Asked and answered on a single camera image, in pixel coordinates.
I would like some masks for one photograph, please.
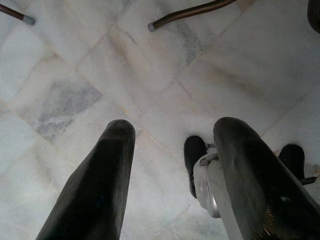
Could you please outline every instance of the gray rubber cap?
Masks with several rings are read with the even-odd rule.
[[[149,29],[150,32],[154,32],[156,30],[155,27],[154,27],[154,23],[153,22],[150,22],[148,24],[148,29]]]
[[[29,25],[34,25],[36,20],[33,19],[32,17],[30,16],[24,16],[23,17],[23,21],[26,23],[26,24],[29,24]]]

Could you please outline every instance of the tile grout line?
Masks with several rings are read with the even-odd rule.
[[[178,84],[182,87],[182,89],[185,91],[185,93],[186,93],[186,94],[190,97],[190,99],[191,99],[192,101],[194,101],[195,103],[197,103],[197,102],[192,98],[191,93],[190,93],[189,91],[187,91],[187,89],[183,86],[183,84],[181,83],[180,79],[181,79],[181,77],[183,76],[184,72],[186,72],[186,71],[201,57],[201,55],[204,53],[204,51],[207,50],[207,49],[209,49],[209,48],[211,48],[212,45],[214,44],[214,42],[216,42],[216,41],[221,37],[221,35],[223,35],[223,34],[227,31],[227,29],[229,29],[235,22],[237,22],[238,19],[244,14],[240,9],[239,9],[239,11],[241,12],[241,13],[239,14],[239,16],[238,16],[232,23],[230,23],[219,35],[216,36],[216,39],[213,41],[213,43],[212,43],[211,45],[209,45],[209,46],[205,47],[204,49],[202,49],[202,50],[198,53],[198,55],[192,60],[192,62],[191,62],[188,66],[186,66],[186,67],[181,71],[181,73],[172,81],[172,83],[173,83],[173,82],[178,82]]]
[[[3,47],[3,45],[5,44],[5,42],[6,42],[6,40],[7,40],[7,37],[8,37],[16,28],[18,28],[18,26],[19,26],[19,22],[15,22],[15,23],[12,24],[12,26],[11,26],[10,29],[9,29],[9,31],[6,33],[5,38],[3,39],[2,42],[0,42],[0,51],[1,51],[2,47]]]
[[[90,77],[88,77],[86,74],[83,74],[81,71],[78,70],[78,67],[79,67],[79,66],[78,66],[78,67],[72,67],[71,65],[69,65],[69,66],[70,66],[77,74],[79,74],[79,75],[83,78],[83,80],[85,80],[85,81],[86,81],[87,83],[89,83],[92,87],[94,87],[94,88],[95,88],[102,96],[104,96],[109,102],[111,102],[111,103],[114,104],[116,107],[118,107],[119,109],[121,109],[121,110],[123,111],[123,113],[124,113],[127,117],[129,117],[130,119],[134,120],[134,121],[136,122],[136,124],[138,124],[138,123],[137,123],[138,119],[136,119],[135,117],[131,116],[131,114],[129,114],[127,111],[125,111],[125,110],[124,110],[125,108],[124,108],[122,105],[120,105],[118,102],[116,102],[115,99],[113,99],[112,97],[108,96],[107,94],[104,94],[103,92],[101,92],[101,91],[98,89],[97,85],[91,80]]]
[[[157,239],[157,237],[166,229],[166,228],[170,228],[172,226],[172,224],[178,219],[180,218],[182,215],[184,215],[185,213],[188,212],[188,210],[191,208],[192,205],[194,205],[195,203],[190,203],[188,204],[184,210],[182,210],[174,219],[172,219],[170,222],[168,222],[165,226],[163,226],[159,232],[152,238]]]
[[[307,91],[303,96],[301,96],[291,107],[288,108],[288,110],[286,110],[283,114],[280,115],[280,117],[278,119],[276,119],[273,123],[271,123],[271,125],[269,127],[267,127],[266,130],[260,136],[263,138],[265,136],[265,134],[268,131],[270,131],[278,122],[280,122],[280,120],[282,120],[285,115],[287,115],[289,112],[291,112],[300,102],[305,100],[306,97],[308,96],[308,94],[311,93],[312,90],[316,86],[320,86],[320,84],[316,84],[309,91]]]
[[[3,104],[12,114],[14,114],[16,117],[18,117],[21,121],[23,121],[25,124],[27,124],[30,129],[37,135],[37,137],[39,138],[40,141],[44,141],[46,144],[49,144],[59,155],[61,155],[67,162],[68,164],[70,164],[71,166],[74,166],[70,160],[67,158],[67,156],[65,156],[65,154],[63,152],[61,152],[59,149],[57,149],[55,146],[52,145],[51,142],[49,142],[47,139],[45,139],[40,133],[38,133],[36,130],[34,130],[34,128],[24,119],[22,118],[16,111],[14,111],[9,104],[7,104],[6,102],[4,102],[2,99],[0,99],[0,104]]]
[[[33,4],[33,2],[30,2],[25,9],[27,10],[27,9],[30,7],[31,4]],[[241,14],[240,14],[228,27],[226,27],[226,28],[224,29],[224,31],[222,31],[222,32],[218,35],[217,39],[218,39],[231,25],[233,25],[233,24],[240,18],[240,16],[242,16],[242,14],[243,14],[243,13],[241,12]],[[118,106],[118,107],[123,111],[123,113],[124,113],[126,116],[128,116],[129,118],[135,120],[136,123],[138,124],[138,127],[140,127],[143,132],[147,133],[147,135],[148,135],[149,137],[151,137],[154,141],[155,141],[155,138],[149,133],[149,131],[148,131],[147,129],[145,129],[145,128],[143,128],[143,127],[140,126],[140,124],[139,124],[140,118],[141,118],[142,115],[145,114],[152,106],[154,106],[154,105],[156,104],[156,102],[161,98],[161,96],[162,96],[168,89],[170,89],[175,82],[178,82],[178,84],[181,86],[181,83],[178,81],[178,79],[179,79],[179,78],[181,77],[181,75],[200,57],[200,55],[201,55],[206,49],[208,49],[208,48],[210,47],[210,46],[207,46],[206,48],[204,48],[203,50],[201,50],[201,51],[199,52],[199,54],[192,60],[192,62],[191,62],[188,66],[186,66],[186,67],[182,70],[182,72],[181,72],[175,79],[172,80],[172,82],[168,83],[168,85],[163,89],[163,91],[161,91],[161,93],[156,97],[156,99],[155,99],[148,107],[146,107],[145,110],[143,110],[143,111],[138,115],[137,118],[135,118],[135,117],[132,117],[131,114],[129,114],[127,111],[124,111],[124,108],[123,108],[118,102],[115,102],[114,99],[111,99],[109,96],[107,96],[107,95],[105,95],[104,93],[102,93],[102,92],[95,86],[95,84],[94,84],[90,79],[87,78],[87,76],[83,75],[83,74],[78,70],[78,67],[79,67],[79,65],[81,64],[81,62],[93,51],[93,49],[96,47],[96,45],[99,44],[99,42],[108,34],[109,30],[107,30],[107,32],[106,32],[104,35],[101,36],[101,38],[88,50],[88,52],[75,64],[75,66],[70,65],[70,63],[69,63],[68,61],[66,61],[62,56],[60,56],[60,54],[57,53],[57,51],[55,50],[55,48],[52,46],[52,44],[51,44],[50,42],[48,42],[48,41],[46,41],[45,39],[43,39],[37,32],[34,32],[32,29],[30,29],[30,30],[31,30],[32,33],[35,34],[39,39],[41,39],[41,40],[44,42],[45,46],[46,46],[47,48],[49,48],[49,50],[52,51],[54,54],[56,54],[57,57],[61,58],[64,62],[66,62],[74,71],[76,71],[81,77],[83,77],[83,79],[84,79],[85,81],[87,81],[88,83],[90,83],[98,92],[100,92],[103,96],[105,96],[105,97],[106,97],[108,100],[110,100],[113,104],[115,104],[116,106]],[[17,115],[20,119],[22,119],[25,123],[27,123],[19,114],[17,114],[15,111],[13,111],[13,109],[11,109],[8,105],[6,105],[6,106],[8,107],[8,109],[9,109],[12,113],[14,113],[14,114]],[[48,144],[50,144],[50,146],[53,147],[53,149],[55,149],[60,155],[62,155],[62,156],[73,166],[73,164],[70,162],[70,160],[65,156],[65,154],[64,154],[63,152],[61,152],[60,150],[58,150],[57,148],[55,148],[48,140],[46,140],[46,139],[45,139],[44,137],[42,137],[38,132],[36,132],[36,131],[32,128],[32,126],[30,126],[30,127],[31,127],[31,129],[32,129],[37,135],[40,136],[41,139],[45,140]],[[157,141],[155,141],[155,142],[156,142],[156,144],[157,144],[164,152],[166,152],[166,153],[169,154],[173,159],[176,160],[176,158],[173,157],[169,152],[167,152],[163,146],[161,146]]]

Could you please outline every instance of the brown metal leg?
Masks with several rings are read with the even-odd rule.
[[[22,13],[17,12],[11,8],[8,8],[2,4],[0,4],[0,12],[8,14],[8,15],[10,15],[16,19],[19,19],[29,25],[34,25],[36,22],[32,17],[23,15]]]
[[[236,0],[215,0],[199,6],[191,7],[181,11],[176,11],[160,18],[157,21],[149,23],[148,29],[150,32],[154,32],[156,29],[170,22],[173,22],[179,19],[188,18],[194,15],[208,13],[208,12],[223,8],[229,4],[232,4],[235,1]]]

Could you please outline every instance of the marble floor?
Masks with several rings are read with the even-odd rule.
[[[108,122],[136,145],[121,240],[228,239],[189,193],[183,144],[224,116],[320,177],[320,35],[308,0],[239,0],[151,33],[196,0],[0,0],[0,239],[36,238]],[[307,190],[320,202],[320,179]]]

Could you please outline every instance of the floor tile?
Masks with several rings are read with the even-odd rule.
[[[183,148],[187,137],[199,135],[205,142],[212,143],[213,127],[217,120],[175,82],[141,116],[139,122],[165,151],[183,165]]]
[[[39,140],[1,176],[0,222],[37,234],[74,169]]]
[[[23,22],[17,23],[0,45],[0,99],[10,102],[32,69],[48,55],[44,42]]]
[[[65,0],[67,7],[96,43],[130,8],[135,0]]]
[[[24,229],[0,222],[0,235],[2,240],[34,240],[34,235]]]
[[[34,68],[11,106],[33,129],[53,143],[101,97],[96,88],[55,56]]]
[[[239,118],[263,133],[283,111],[261,99],[260,88],[220,68],[215,59],[219,56],[211,50],[202,54],[179,77],[179,83],[215,119]]]
[[[212,218],[196,202],[181,213],[170,227],[165,228],[155,240],[228,240],[221,218]]]
[[[33,3],[37,0],[12,0],[19,8],[21,12],[24,13],[24,10],[29,6],[30,3]]]
[[[121,239],[153,239],[195,202],[185,169],[141,134],[135,143]]]
[[[307,5],[258,0],[204,55],[240,89],[287,111],[319,79],[319,34],[308,23]]]
[[[141,128],[135,121],[117,105],[102,97],[81,116],[77,116],[53,144],[72,164],[78,166],[96,145],[108,123],[116,119],[129,121],[135,128],[136,138],[140,135]]]
[[[36,19],[36,24],[30,29],[72,66],[99,40],[96,34],[92,34],[95,27],[84,27],[79,16],[64,0],[37,0],[25,12]]]
[[[39,139],[37,133],[0,104],[0,176]]]
[[[157,18],[197,4],[197,1],[139,0],[130,6],[115,26],[140,48],[155,73],[172,81],[199,55],[206,44],[210,44],[217,34],[240,15],[238,7],[232,5],[217,11],[212,17],[201,15],[170,23],[155,32],[148,31],[147,25]],[[215,15],[224,20],[216,22]]]
[[[157,66],[127,32],[116,27],[78,69],[134,118],[138,118],[172,81],[158,72]]]
[[[263,135],[272,150],[279,151],[289,143],[299,144],[304,149],[306,163],[320,165],[319,93],[320,85]]]
[[[20,10],[19,7],[17,7],[17,5],[13,3],[11,0],[3,0],[1,1],[1,4],[16,11]],[[0,48],[4,43],[4,40],[6,39],[7,34],[10,32],[10,29],[12,29],[12,27],[18,21],[18,19],[12,16],[9,16],[2,12],[0,13]]]

